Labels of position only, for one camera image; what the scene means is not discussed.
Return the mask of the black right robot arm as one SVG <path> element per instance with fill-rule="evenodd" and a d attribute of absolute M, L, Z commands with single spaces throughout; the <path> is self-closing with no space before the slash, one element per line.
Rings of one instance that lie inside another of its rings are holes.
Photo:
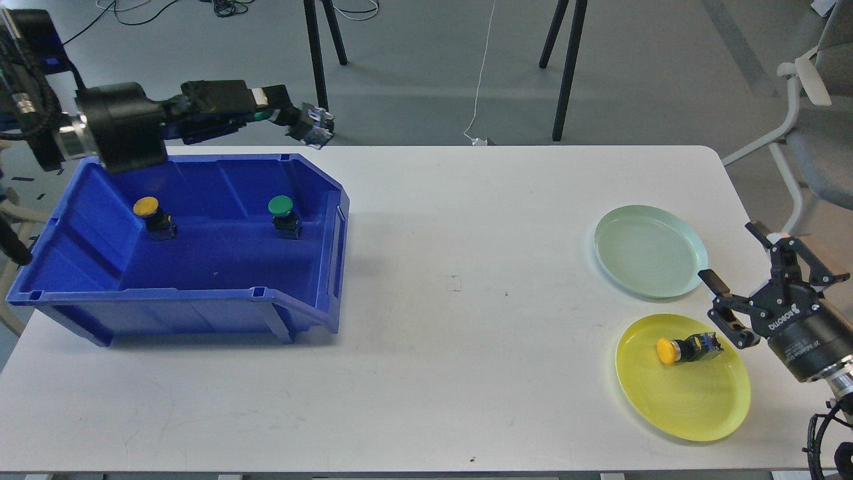
<path fill-rule="evenodd" d="M 806 430 L 808 474 L 825 477 L 824 437 L 832 423 L 851 428 L 851 321 L 826 300 L 826 289 L 850 279 L 847 270 L 810 235 L 771 232 L 760 222 L 746 230 L 770 258 L 770 276 L 748 297 L 735 295 L 715 271 L 698 277 L 712 292 L 708 318 L 738 349 L 765 340 L 798 382 L 826 381 L 834 398 L 815 413 Z"/>

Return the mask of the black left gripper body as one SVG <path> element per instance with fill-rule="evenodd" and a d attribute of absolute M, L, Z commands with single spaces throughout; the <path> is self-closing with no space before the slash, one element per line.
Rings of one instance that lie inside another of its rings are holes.
<path fill-rule="evenodd" d="M 77 90 L 74 103 L 56 131 L 62 159 L 95 156 L 112 174 L 165 163 L 164 130 L 184 113 L 182 95 L 155 101 L 134 82 Z"/>

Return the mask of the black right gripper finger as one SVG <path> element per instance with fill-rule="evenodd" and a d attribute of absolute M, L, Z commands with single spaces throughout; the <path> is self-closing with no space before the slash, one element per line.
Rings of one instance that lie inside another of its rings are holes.
<path fill-rule="evenodd" d="M 722 334 L 737 349 L 746 349 L 759 344 L 760 336 L 752 328 L 746 327 L 735 313 L 742 313 L 750 319 L 762 318 L 762 308 L 750 303 L 750 299 L 734 295 L 728 286 L 712 269 L 698 271 L 698 277 L 712 292 L 712 307 L 707 316 Z"/>
<path fill-rule="evenodd" d="M 744 228 L 770 256 L 767 287 L 781 301 L 796 297 L 823 300 L 827 289 L 851 279 L 850 270 L 814 236 L 771 232 L 758 221 L 746 223 Z"/>

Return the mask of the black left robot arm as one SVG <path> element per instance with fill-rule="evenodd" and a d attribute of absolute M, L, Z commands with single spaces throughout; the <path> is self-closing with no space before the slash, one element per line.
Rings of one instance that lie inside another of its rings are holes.
<path fill-rule="evenodd" d="M 295 106 L 284 85 L 193 80 L 166 100 L 140 84 L 88 87 L 44 9 L 2 9 L 2 140 L 26 142 L 45 172 L 95 156 L 112 174 L 158 166 L 165 141 L 186 145 L 270 121 L 309 142 L 325 111 Z"/>

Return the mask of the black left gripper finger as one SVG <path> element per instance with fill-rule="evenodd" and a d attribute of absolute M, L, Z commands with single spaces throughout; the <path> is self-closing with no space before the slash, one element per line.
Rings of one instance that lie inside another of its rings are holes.
<path fill-rule="evenodd" d="M 256 113 L 258 104 L 243 80 L 190 80 L 163 103 L 165 124 L 225 123 Z"/>
<path fill-rule="evenodd" d="M 285 85 L 182 84 L 181 93 L 167 101 L 167 139 L 186 145 L 237 133 L 257 121 L 290 128 L 301 121 Z"/>

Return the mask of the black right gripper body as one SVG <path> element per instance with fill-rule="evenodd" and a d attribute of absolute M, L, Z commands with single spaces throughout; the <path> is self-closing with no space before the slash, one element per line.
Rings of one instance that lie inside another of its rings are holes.
<path fill-rule="evenodd" d="M 783 299 L 779 285 L 766 283 L 750 303 L 767 311 L 753 320 L 753 330 L 798 382 L 827 379 L 851 365 L 851 320 L 821 294 L 796 285 Z"/>

